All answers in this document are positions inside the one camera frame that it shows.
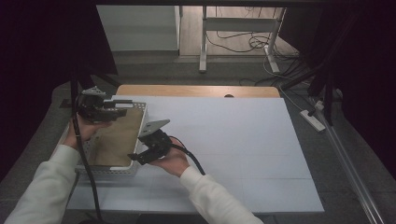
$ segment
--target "wire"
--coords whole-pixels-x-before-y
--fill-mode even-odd
[[[216,31],[218,38],[221,38],[221,39],[232,38],[232,37],[236,37],[236,36],[240,36],[240,35],[250,35],[251,33],[253,33],[253,32],[247,32],[247,33],[242,33],[242,34],[237,34],[237,35],[220,36],[219,31]]]
[[[302,95],[300,95],[300,94],[298,94],[297,92],[295,92],[295,91],[292,91],[292,90],[289,90],[289,91],[291,91],[291,92],[293,92],[295,95],[297,95],[297,96],[299,96],[300,98],[302,98],[309,106],[311,106],[311,107],[313,107],[314,108],[314,110],[316,110],[315,109],[315,106],[314,105],[312,105],[311,103],[309,103],[309,101],[308,100],[306,100]]]
[[[221,17],[222,17],[222,11],[221,11],[221,7],[219,7],[219,12],[220,12],[220,14],[221,14]],[[216,7],[216,17],[218,16],[218,7]]]
[[[276,9],[277,9],[277,7],[274,9],[274,14],[273,14],[273,17],[275,16],[275,14],[276,14]]]
[[[184,146],[184,144],[178,138],[176,138],[174,136],[169,136],[169,137],[175,138],[182,145],[182,147],[181,147],[181,146],[178,146],[175,144],[170,144],[171,147],[174,147],[175,149],[178,149],[178,150],[184,152],[186,155],[188,155],[194,161],[195,165],[197,166],[197,168],[201,172],[201,174],[205,175],[205,171],[202,168],[201,164],[198,162],[198,160],[195,158],[195,156],[190,151],[187,150],[186,146]]]
[[[290,60],[290,59],[300,59],[303,58],[300,53],[298,52],[297,49],[295,49],[292,45],[290,45],[290,47],[293,49],[294,53],[291,55],[285,55],[282,54],[278,49],[277,49],[277,45],[274,44],[274,56],[276,56],[277,58],[279,58],[282,61],[286,61],[286,60]]]
[[[298,64],[297,66],[295,66],[294,68],[292,68],[292,66],[294,65],[294,63],[295,63],[297,60],[298,60],[298,58],[294,59],[294,61],[291,63],[291,65],[288,67],[288,69],[287,69],[284,73],[282,73],[282,74],[274,74],[274,73],[271,73],[271,72],[269,72],[269,71],[266,69],[266,67],[265,67],[265,65],[264,65],[264,70],[265,70],[268,74],[272,75],[272,77],[266,77],[266,78],[260,79],[260,80],[258,80],[258,81],[252,80],[252,79],[250,79],[250,78],[241,78],[241,79],[239,79],[239,85],[240,85],[240,86],[243,86],[243,85],[242,85],[242,81],[247,80],[247,81],[253,82],[253,83],[254,83],[254,86],[258,86],[261,82],[269,81],[269,80],[272,80],[272,79],[275,79],[275,78],[276,78],[276,80],[270,85],[270,86],[274,86],[274,84],[275,84],[276,82],[278,82],[278,81],[279,81],[280,79],[282,79],[282,78],[292,79],[291,77],[286,77],[286,76],[292,75],[292,72],[294,72],[294,71],[296,70],[296,68],[298,68],[299,66],[301,66],[302,63],[300,63],[300,64]]]
[[[304,67],[302,67],[301,69],[297,70],[297,68],[300,67],[302,64],[303,64],[303,63],[299,63],[297,66],[295,66],[294,68],[292,68],[289,72],[285,72],[285,73],[283,73],[281,76],[277,76],[277,79],[271,84],[271,86],[275,86],[275,84],[276,84],[279,80],[281,80],[282,78],[293,80],[293,77],[295,77],[297,74],[300,74],[300,72],[302,72],[303,70],[305,70],[305,68],[307,67],[307,66],[304,66]],[[269,72],[269,71],[266,69],[265,66],[264,66],[264,69],[265,69],[266,72],[268,72],[268,73],[270,73],[271,75],[273,75],[273,73]]]
[[[248,40],[248,43],[250,45],[251,48],[255,48],[255,49],[263,49],[265,47],[265,45],[268,44],[268,41],[270,40],[270,36],[271,34],[269,34],[268,36],[264,36],[264,35],[253,35],[253,33],[251,33],[251,38]],[[261,41],[258,38],[266,38],[266,41]]]
[[[261,14],[262,14],[262,7],[260,7],[260,11],[259,11],[259,16],[258,16],[258,18],[260,17]]]
[[[209,41],[210,44],[212,44],[212,45],[214,45],[214,46],[217,46],[217,47],[220,47],[220,48],[224,48],[224,49],[230,50],[230,51],[232,51],[232,52],[236,52],[236,53],[246,53],[246,52],[250,52],[250,51],[253,51],[253,50],[254,50],[254,48],[253,48],[253,49],[247,49],[247,50],[229,49],[229,48],[227,48],[227,47],[225,47],[225,46],[222,46],[222,45],[218,45],[218,44],[213,43],[213,42],[209,39],[209,36],[208,36],[207,34],[206,34],[206,39],[207,39],[207,41]]]
[[[267,70],[267,68],[265,67],[265,64],[264,64],[264,70],[268,73],[268,74],[270,74],[270,75],[272,75],[272,76],[274,76],[274,77],[281,77],[281,78],[285,78],[285,79],[291,79],[291,80],[293,80],[293,78],[291,78],[291,77],[286,77],[286,76],[284,76],[284,75],[278,75],[278,74],[274,74],[274,73],[272,73],[272,72],[270,72],[270,71],[268,71]]]
[[[297,108],[299,108],[301,111],[303,111],[299,106],[297,106],[297,104],[295,104],[290,98],[289,96],[282,90],[282,87],[279,86],[279,89],[283,92],[283,94],[286,96],[286,98],[292,103],[294,104]]]
[[[99,205],[99,200],[98,200],[96,183],[95,183],[95,180],[94,180],[94,177],[92,174],[91,167],[88,164],[87,157],[85,156],[84,148],[82,145],[81,134],[80,134],[79,127],[78,127],[78,98],[79,98],[80,94],[78,94],[78,81],[75,76],[71,83],[71,92],[72,92],[72,101],[73,101],[73,98],[75,97],[74,103],[72,104],[72,106],[73,106],[72,120],[73,120],[73,126],[74,126],[74,130],[75,130],[75,134],[76,134],[77,144],[78,144],[78,152],[81,157],[81,161],[85,167],[85,170],[87,172],[88,178],[90,179],[90,182],[91,182],[96,216],[100,222],[106,223],[105,221],[103,221],[102,212],[100,210],[100,205]]]
[[[251,17],[253,17],[254,7],[245,7],[245,10],[247,11],[247,14],[245,15],[245,18],[248,16],[248,14],[250,14],[250,12],[252,12],[251,13]]]

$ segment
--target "dark background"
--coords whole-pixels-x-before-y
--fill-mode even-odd
[[[361,1],[358,20],[331,65],[348,121],[396,178],[396,8],[389,1]],[[345,25],[350,7],[288,8],[279,36],[318,65]]]
[[[117,74],[95,4],[69,2],[0,2],[1,179],[71,72]]]

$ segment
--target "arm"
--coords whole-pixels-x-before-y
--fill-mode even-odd
[[[172,141],[174,144],[179,144],[175,139]],[[181,184],[190,193],[191,202],[208,223],[262,224],[261,220],[248,211],[210,175],[201,175],[191,167],[183,152],[171,148],[165,158],[151,164],[160,166],[171,175],[180,177]]]
[[[90,124],[78,118],[83,141],[109,123]],[[68,196],[76,178],[79,154],[73,124],[62,145],[57,146],[49,161],[42,162],[32,183],[23,193],[6,223],[61,223]]]

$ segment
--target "table leg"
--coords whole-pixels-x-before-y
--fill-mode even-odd
[[[271,33],[270,42],[268,45],[264,46],[265,54],[267,55],[268,63],[271,65],[272,72],[275,74],[279,74],[279,67],[274,58],[274,45],[277,38],[277,34],[279,33],[280,24],[282,23],[283,16],[285,15],[285,8],[282,7],[280,14],[276,17],[276,23],[273,32]]]
[[[206,7],[202,7],[202,42],[201,42],[201,54],[199,58],[199,72],[206,72]]]

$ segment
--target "power strip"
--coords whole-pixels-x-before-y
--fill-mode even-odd
[[[306,119],[306,121],[308,121],[308,123],[310,123],[312,127],[314,127],[318,132],[322,132],[326,129],[323,124],[321,124],[320,121],[317,120],[317,118],[315,118],[314,116],[308,116],[308,113],[309,112],[307,110],[303,110],[300,112],[300,115],[304,119]]]

